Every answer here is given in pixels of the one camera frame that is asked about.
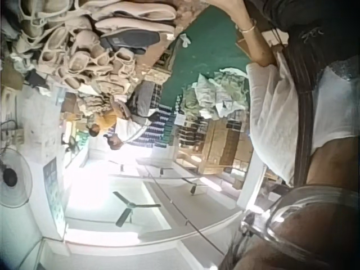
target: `bracelet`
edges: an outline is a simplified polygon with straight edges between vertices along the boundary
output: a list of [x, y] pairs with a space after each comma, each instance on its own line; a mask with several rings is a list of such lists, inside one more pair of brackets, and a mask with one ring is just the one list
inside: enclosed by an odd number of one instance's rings
[[241, 30], [237, 25], [236, 28], [237, 30], [239, 30], [241, 33], [248, 33], [250, 31], [253, 31], [255, 29], [255, 27], [257, 27], [257, 21], [255, 19], [251, 18], [251, 22], [253, 23], [252, 27], [248, 30]]

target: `woman's arm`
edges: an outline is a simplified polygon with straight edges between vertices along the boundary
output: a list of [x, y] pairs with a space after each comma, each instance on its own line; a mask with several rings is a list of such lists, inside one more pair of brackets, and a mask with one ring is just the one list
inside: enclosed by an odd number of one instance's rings
[[260, 66], [276, 65], [276, 59], [269, 44], [259, 29], [256, 26], [253, 27], [254, 22], [249, 16], [244, 0], [207, 0], [207, 2], [225, 11], [243, 31], [252, 61]]

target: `white shirt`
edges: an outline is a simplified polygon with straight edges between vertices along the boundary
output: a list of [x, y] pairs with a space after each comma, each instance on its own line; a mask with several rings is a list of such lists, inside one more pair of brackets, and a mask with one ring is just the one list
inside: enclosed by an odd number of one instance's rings
[[116, 121], [115, 133], [124, 143], [131, 142], [140, 137], [148, 125], [139, 125], [135, 121], [128, 121], [118, 118]]
[[[278, 68], [247, 66], [250, 83], [250, 137], [262, 161], [288, 184], [294, 180], [298, 137], [298, 96], [284, 56], [277, 54]], [[326, 142], [358, 135], [356, 116], [359, 92], [329, 67], [314, 91], [312, 153]]]

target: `person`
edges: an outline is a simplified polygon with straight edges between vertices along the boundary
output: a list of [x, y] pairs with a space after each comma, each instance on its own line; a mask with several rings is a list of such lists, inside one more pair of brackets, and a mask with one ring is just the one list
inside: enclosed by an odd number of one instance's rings
[[90, 136], [97, 137], [100, 132], [108, 131], [109, 128], [117, 123], [118, 119], [122, 119], [123, 121], [120, 123], [123, 124], [128, 121], [133, 121], [141, 126], [146, 123], [146, 120], [150, 122], [156, 121], [158, 114], [148, 116], [153, 88], [153, 83], [142, 82], [134, 90], [129, 100], [118, 99], [115, 101], [114, 96], [111, 96], [111, 110], [105, 112], [103, 115], [95, 113], [94, 123], [87, 127]]
[[111, 110], [105, 112], [103, 115], [94, 113], [94, 123], [87, 127], [91, 137], [97, 137], [100, 132], [109, 130], [109, 128], [116, 124], [117, 118], [129, 119], [129, 116], [125, 113], [127, 110], [126, 104], [116, 104], [113, 98], [110, 99], [110, 103], [112, 107]]
[[117, 118], [115, 133], [112, 136], [104, 135], [110, 149], [119, 150], [125, 143], [136, 140], [151, 123], [159, 120], [160, 113], [150, 108], [154, 87], [155, 83], [143, 81], [126, 103], [127, 106], [119, 100], [111, 100], [114, 110], [127, 107], [129, 110], [125, 112], [125, 115], [128, 115], [127, 118]]
[[[300, 170], [301, 181], [310, 190], [326, 186], [335, 193], [353, 191], [358, 198], [358, 10], [351, 1], [251, 1], [275, 27], [288, 32], [289, 43], [281, 52], [268, 45], [243, 0], [207, 0], [231, 17], [249, 48], [254, 150], [292, 187], [296, 147], [308, 137], [310, 157]], [[312, 127], [301, 133], [304, 115]], [[294, 258], [253, 236], [244, 249], [234, 240], [218, 269], [359, 269], [359, 212], [339, 204], [304, 207], [276, 227], [292, 245], [330, 262], [326, 266]]]
[[115, 133], [110, 136], [103, 135], [107, 139], [107, 144], [111, 150], [120, 150], [120, 148], [131, 141], [140, 137], [147, 129], [147, 127], [158, 121], [160, 118], [159, 112], [154, 112], [147, 118], [132, 115], [129, 119], [118, 119], [116, 122]]

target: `green wall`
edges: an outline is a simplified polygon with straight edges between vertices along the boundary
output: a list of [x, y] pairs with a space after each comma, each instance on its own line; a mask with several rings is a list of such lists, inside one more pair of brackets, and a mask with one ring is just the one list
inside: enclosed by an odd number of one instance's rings
[[161, 104], [173, 106], [182, 88], [197, 81], [199, 73], [212, 77], [222, 68], [245, 71], [249, 58], [236, 45], [235, 24], [221, 10], [207, 8], [186, 29], [191, 40], [187, 48], [181, 47], [175, 58], [173, 74], [164, 84]]

